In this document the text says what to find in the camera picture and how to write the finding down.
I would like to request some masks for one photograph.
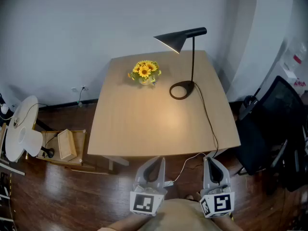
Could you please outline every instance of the sunflower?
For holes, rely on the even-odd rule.
[[[143,67],[145,64],[146,64],[147,61],[140,61],[140,62],[137,62],[136,66],[139,66],[139,67]]]
[[[140,70],[141,65],[139,65],[139,63],[136,64],[136,66],[133,69],[133,72],[138,73]]]
[[[148,78],[150,74],[151,74],[151,70],[147,66],[140,67],[139,75],[141,77]]]
[[[151,70],[151,71],[156,71],[157,70],[157,66],[155,64],[153,64],[152,62],[147,62],[146,66]]]

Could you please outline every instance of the black office chair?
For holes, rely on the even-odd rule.
[[[288,179],[294,177],[294,151],[297,150],[298,157],[303,158],[305,153],[305,121],[306,112],[300,97],[289,83],[277,76],[261,100],[252,102],[236,121],[241,146],[234,148],[234,152],[245,171],[254,175],[259,170],[271,167],[272,147],[285,143],[283,154],[275,167]],[[305,172],[302,168],[304,161],[298,163],[301,172]]]

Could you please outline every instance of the vase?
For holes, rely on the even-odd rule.
[[[148,86],[150,85],[152,82],[150,80],[150,78],[148,78],[147,80],[143,81],[142,78],[139,78],[139,83],[144,85],[144,86]]]

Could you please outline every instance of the table top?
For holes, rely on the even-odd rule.
[[[158,62],[155,87],[129,79],[138,61]],[[216,150],[200,94],[184,100],[169,95],[171,85],[190,80],[192,51],[156,52],[110,62],[92,124],[89,154],[116,156],[175,155]],[[234,118],[205,51],[195,51],[194,82],[203,94],[219,149],[240,145]]]
[[[14,112],[14,116],[10,121],[5,140],[6,157],[11,162],[18,160],[24,152],[23,144],[18,143],[18,136],[22,128],[33,128],[33,125],[35,124],[38,116],[38,107],[38,99],[36,98],[36,96],[30,96],[23,100]],[[14,120],[16,117],[19,119],[19,125],[17,128],[14,128]],[[34,137],[33,139],[37,140],[41,139],[41,137],[38,136],[38,138]],[[30,155],[36,156],[39,153],[40,147],[31,148],[31,150],[28,150],[28,152],[30,153]]]

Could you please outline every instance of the lamp light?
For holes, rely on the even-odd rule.
[[[198,27],[194,29],[189,29],[189,30],[184,30],[180,32],[174,32],[174,33],[167,33],[167,34],[162,34],[155,36],[154,38],[157,39],[158,41],[162,42],[163,44],[167,45],[170,47],[172,50],[174,50],[176,53],[180,53],[185,40],[188,38],[192,38],[192,79],[191,80],[185,80],[178,82],[170,87],[169,93],[170,96],[173,97],[174,99],[182,100],[187,98],[191,92],[193,91],[194,88],[194,82],[193,82],[193,67],[194,67],[194,37],[206,34],[207,30],[205,27]],[[174,87],[181,86],[185,88],[186,94],[183,97],[175,97],[172,93],[171,90]]]

